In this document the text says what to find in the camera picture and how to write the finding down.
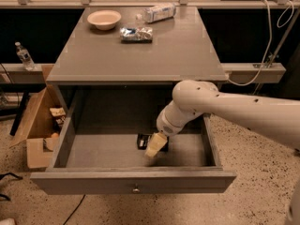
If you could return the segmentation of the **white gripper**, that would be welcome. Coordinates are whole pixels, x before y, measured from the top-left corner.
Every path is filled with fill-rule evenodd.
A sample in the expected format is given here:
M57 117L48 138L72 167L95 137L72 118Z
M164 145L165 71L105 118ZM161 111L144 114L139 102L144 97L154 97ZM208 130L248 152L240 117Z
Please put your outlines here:
M161 133L154 133L150 137L145 154L153 158L159 150L166 152L168 150L167 137L178 134L188 122L201 115L201 112L183 111L171 101L157 117L157 130Z

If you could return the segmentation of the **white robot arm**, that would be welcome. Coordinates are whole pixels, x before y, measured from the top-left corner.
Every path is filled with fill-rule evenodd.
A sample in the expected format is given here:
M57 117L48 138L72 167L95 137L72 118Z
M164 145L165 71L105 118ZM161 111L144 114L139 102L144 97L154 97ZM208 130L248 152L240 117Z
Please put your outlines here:
M154 157L171 136L204 113L300 151L299 100L222 93L211 82L184 80L173 88L172 101L160 112L145 154Z

